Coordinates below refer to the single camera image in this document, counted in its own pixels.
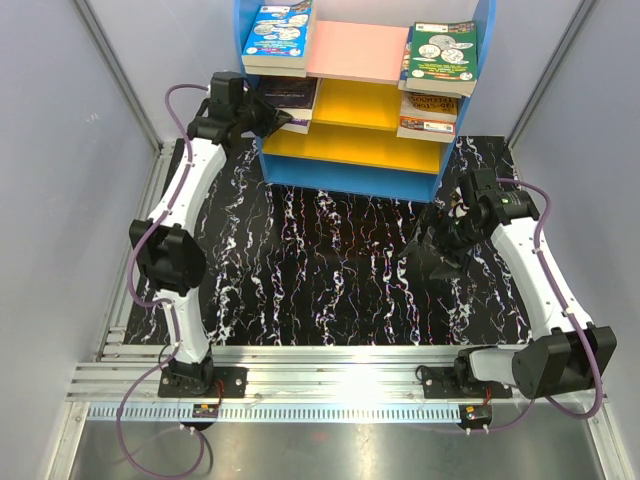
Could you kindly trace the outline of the purple treehouse book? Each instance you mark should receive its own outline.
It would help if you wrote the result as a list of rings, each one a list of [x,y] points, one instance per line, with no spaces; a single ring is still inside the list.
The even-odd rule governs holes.
[[[282,130],[299,134],[307,134],[309,132],[313,108],[280,107],[280,110],[292,116],[292,119],[281,127]]]

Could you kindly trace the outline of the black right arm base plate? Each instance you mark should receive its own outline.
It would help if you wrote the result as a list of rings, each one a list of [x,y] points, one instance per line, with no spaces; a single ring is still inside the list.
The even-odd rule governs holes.
[[[454,372],[453,367],[431,367],[419,365],[415,377],[423,389],[425,399],[470,398],[485,400],[508,399],[513,390],[499,382],[480,382],[464,385]]]

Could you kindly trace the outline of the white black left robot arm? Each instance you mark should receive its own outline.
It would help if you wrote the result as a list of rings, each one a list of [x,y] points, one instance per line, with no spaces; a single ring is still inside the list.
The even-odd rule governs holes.
[[[199,89],[205,97],[195,117],[178,127],[183,153],[168,187],[148,217],[129,227],[127,273],[140,274],[154,296],[143,300],[133,278],[127,287],[137,305],[159,307],[165,316],[170,351],[154,368],[160,374],[159,396],[240,398],[246,371],[215,367],[202,322],[199,288],[207,262],[194,238],[196,221],[228,151],[247,133],[269,137],[291,117],[266,102],[240,73],[216,72]]]

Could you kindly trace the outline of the dark tale of two cities book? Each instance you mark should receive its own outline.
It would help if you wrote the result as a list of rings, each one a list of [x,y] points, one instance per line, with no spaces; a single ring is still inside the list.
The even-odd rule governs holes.
[[[313,77],[262,77],[258,92],[279,109],[311,110],[315,104],[319,80]]]

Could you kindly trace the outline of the lime green treehouse book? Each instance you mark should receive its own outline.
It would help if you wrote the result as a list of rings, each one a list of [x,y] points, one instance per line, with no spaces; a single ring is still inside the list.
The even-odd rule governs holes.
[[[293,77],[293,78],[305,78],[307,76],[307,71],[305,69],[280,68],[280,67],[245,66],[245,72],[250,75],[260,75],[260,76],[277,76],[277,77]]]

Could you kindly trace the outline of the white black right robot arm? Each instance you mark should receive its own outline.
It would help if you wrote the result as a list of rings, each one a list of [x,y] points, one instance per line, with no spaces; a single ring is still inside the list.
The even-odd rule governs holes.
[[[454,362],[453,385],[475,397],[490,383],[516,387],[528,399],[592,390],[604,395],[602,375],[617,339],[596,326],[581,307],[543,235],[549,212],[539,210],[531,188],[516,189],[491,169],[472,170],[458,185],[463,206],[426,207],[402,254],[422,246],[435,255],[433,278],[467,272],[472,250],[488,241],[505,262],[523,301],[532,340],[521,349],[480,346],[462,350]]]

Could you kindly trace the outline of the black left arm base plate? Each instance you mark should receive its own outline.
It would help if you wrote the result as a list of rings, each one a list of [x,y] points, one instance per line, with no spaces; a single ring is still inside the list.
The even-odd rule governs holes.
[[[160,398],[242,399],[245,397],[248,370],[242,367],[214,367],[200,378],[162,372],[158,386]]]

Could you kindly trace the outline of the blue 91-storey treehouse book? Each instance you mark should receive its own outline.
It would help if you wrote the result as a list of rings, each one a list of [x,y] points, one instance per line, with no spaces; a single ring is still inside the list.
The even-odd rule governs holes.
[[[410,63],[410,54],[411,54],[411,41],[413,36],[413,27],[409,28],[407,40],[405,43],[404,53],[401,61],[401,69],[400,69],[400,77],[398,81],[398,89],[405,90],[406,89],[406,81],[408,77],[409,71],[409,63]]]

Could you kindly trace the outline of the light blue 26-storey book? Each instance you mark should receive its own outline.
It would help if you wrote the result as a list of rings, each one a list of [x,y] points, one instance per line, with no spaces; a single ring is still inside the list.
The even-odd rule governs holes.
[[[245,66],[305,69],[316,26],[313,1],[260,6],[244,42]]]

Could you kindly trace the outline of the yellow 130-storey treehouse book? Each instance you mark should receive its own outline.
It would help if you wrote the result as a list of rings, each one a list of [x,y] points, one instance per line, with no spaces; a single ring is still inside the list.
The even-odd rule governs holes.
[[[452,142],[457,134],[458,100],[451,97],[404,92],[397,136],[440,143]]]

